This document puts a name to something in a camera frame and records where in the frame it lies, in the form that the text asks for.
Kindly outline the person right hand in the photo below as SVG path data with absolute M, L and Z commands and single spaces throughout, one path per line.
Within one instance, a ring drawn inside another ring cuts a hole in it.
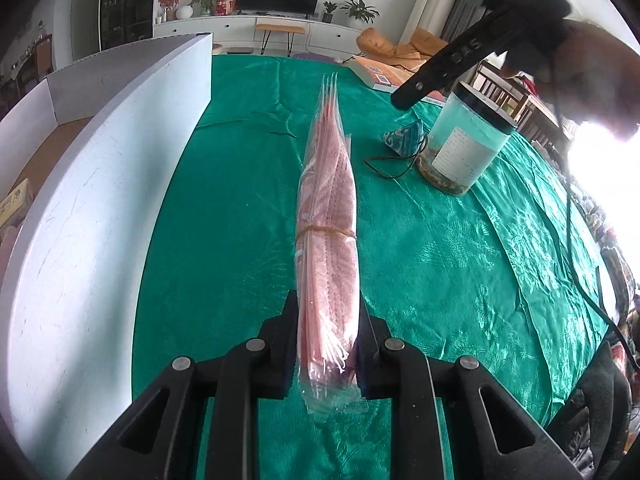
M 551 62 L 529 70 L 530 55 L 518 46 L 506 54 L 500 75 L 532 76 L 539 99 L 560 115 L 631 139 L 639 130 L 638 53 L 597 25 L 567 21 L 565 27 L 567 37 Z

